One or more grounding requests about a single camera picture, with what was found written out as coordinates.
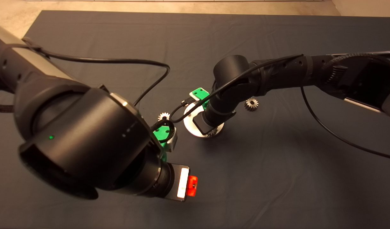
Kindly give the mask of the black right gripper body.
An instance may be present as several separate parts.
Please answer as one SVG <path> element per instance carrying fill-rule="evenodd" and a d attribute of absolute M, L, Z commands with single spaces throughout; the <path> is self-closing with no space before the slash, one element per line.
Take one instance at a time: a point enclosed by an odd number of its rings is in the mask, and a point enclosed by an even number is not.
<path fill-rule="evenodd" d="M 193 123 L 202 135 L 214 136 L 219 132 L 218 127 L 210 125 L 204 115 L 197 115 L 193 118 Z"/>

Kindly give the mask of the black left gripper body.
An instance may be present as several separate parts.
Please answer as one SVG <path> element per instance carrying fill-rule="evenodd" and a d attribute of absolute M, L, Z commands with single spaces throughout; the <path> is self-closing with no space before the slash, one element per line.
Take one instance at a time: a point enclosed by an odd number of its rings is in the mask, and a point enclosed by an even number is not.
<path fill-rule="evenodd" d="M 187 190 L 189 184 L 190 167 L 175 163 L 167 163 L 170 174 L 170 182 L 167 186 L 164 199 L 185 202 L 187 199 Z"/>

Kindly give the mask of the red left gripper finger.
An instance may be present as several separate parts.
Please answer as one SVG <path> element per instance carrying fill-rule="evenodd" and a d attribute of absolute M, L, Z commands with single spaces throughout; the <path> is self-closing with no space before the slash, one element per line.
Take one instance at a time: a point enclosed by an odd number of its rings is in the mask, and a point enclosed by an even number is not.
<path fill-rule="evenodd" d="M 198 186 L 198 177 L 196 176 L 189 176 L 188 182 L 187 182 L 187 189 L 186 189 L 186 195 L 188 197 L 195 197 L 197 193 L 197 186 Z"/>

